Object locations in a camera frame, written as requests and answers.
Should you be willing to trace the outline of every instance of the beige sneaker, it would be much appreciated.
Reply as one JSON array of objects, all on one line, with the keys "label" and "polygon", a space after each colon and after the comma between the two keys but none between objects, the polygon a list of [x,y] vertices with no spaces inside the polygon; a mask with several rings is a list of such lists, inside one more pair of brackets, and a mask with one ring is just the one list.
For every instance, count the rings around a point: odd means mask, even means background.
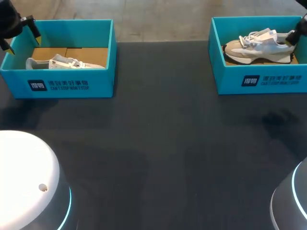
[{"label": "beige sneaker", "polygon": [[84,63],[70,57],[56,54],[54,58],[46,61],[36,61],[28,58],[25,62],[26,69],[105,69],[103,66]]},{"label": "beige sneaker", "polygon": [[276,30],[269,28],[252,32],[248,36],[240,36],[239,40],[227,43],[224,51],[228,57],[242,64],[250,64],[258,58],[290,63],[295,46],[287,45],[285,39],[292,32],[278,34]]}]

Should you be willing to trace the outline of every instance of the shoe sole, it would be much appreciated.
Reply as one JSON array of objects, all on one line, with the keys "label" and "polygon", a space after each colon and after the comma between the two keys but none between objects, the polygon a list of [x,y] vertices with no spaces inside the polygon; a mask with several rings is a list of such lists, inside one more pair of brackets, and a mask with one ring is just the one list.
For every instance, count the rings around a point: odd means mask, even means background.
[{"label": "shoe sole", "polygon": [[227,53],[225,53],[229,58],[231,58],[232,60],[242,63],[242,64],[250,64],[252,63],[254,60],[259,59],[259,58],[264,58],[267,59],[269,61],[272,62],[277,62],[277,63],[286,63],[289,64],[291,63],[291,55],[262,55],[259,57],[253,57],[253,58],[241,58],[241,57],[234,57],[231,56]]}]

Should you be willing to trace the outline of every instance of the blue led light ring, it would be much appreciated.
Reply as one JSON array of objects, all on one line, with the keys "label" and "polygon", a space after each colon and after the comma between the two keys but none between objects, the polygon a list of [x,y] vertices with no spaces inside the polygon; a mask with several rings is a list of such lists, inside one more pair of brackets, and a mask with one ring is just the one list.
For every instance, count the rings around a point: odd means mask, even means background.
[{"label": "blue led light ring", "polygon": [[69,198],[68,210],[67,210],[67,213],[66,213],[66,216],[65,216],[63,222],[61,223],[61,225],[58,227],[57,230],[60,230],[60,229],[63,227],[63,225],[65,224],[65,222],[66,222],[66,220],[67,220],[69,211],[71,210],[71,188],[69,188],[69,194],[70,194],[70,198]]},{"label": "blue led light ring", "polygon": [[293,172],[293,175],[292,175],[291,184],[292,184],[292,191],[293,191],[294,200],[296,201],[296,204],[297,204],[299,210],[301,211],[301,213],[303,214],[303,216],[307,219],[307,214],[306,214],[306,212],[303,210],[303,207],[301,206],[301,204],[300,204],[299,201],[298,201],[298,198],[297,198],[297,195],[296,195],[296,192],[295,192],[295,187],[294,187],[294,177],[295,177],[295,173],[296,173],[296,170],[297,170],[297,168],[299,167],[299,165],[300,165],[301,163],[302,163],[302,162],[300,162],[300,163],[298,164],[298,166],[294,169],[294,172]]}]

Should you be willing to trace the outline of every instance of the shoe box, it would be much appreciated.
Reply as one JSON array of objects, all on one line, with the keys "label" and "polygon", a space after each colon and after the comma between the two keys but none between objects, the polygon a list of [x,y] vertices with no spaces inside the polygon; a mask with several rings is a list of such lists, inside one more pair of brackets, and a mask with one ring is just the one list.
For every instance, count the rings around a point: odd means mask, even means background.
[{"label": "shoe box", "polygon": [[[11,42],[0,74],[16,99],[107,98],[113,95],[117,44],[112,20],[36,21],[41,46],[30,30]],[[27,58],[48,60],[56,54],[105,69],[25,69]]]},{"label": "shoe box", "polygon": [[214,17],[209,33],[209,56],[218,94],[307,92],[307,38],[301,37],[291,63],[257,59],[250,65],[233,62],[223,46],[239,36],[265,28],[287,33],[300,16]]}]

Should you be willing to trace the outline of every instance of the teal shoe box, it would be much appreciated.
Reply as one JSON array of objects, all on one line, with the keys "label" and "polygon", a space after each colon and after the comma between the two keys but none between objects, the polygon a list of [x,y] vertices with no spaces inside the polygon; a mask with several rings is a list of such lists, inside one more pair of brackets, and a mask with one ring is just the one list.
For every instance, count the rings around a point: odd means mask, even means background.
[{"label": "teal shoe box", "polygon": [[209,56],[219,94],[307,92],[307,37],[295,49],[299,64],[226,65],[221,46],[239,35],[266,28],[278,33],[293,30],[300,16],[212,18]]},{"label": "teal shoe box", "polygon": [[24,27],[11,42],[15,55],[6,54],[0,68],[16,99],[112,97],[117,52],[112,20],[52,20],[35,24],[42,35],[41,47],[108,48],[106,68],[25,70],[25,61],[38,44],[29,28]]}]

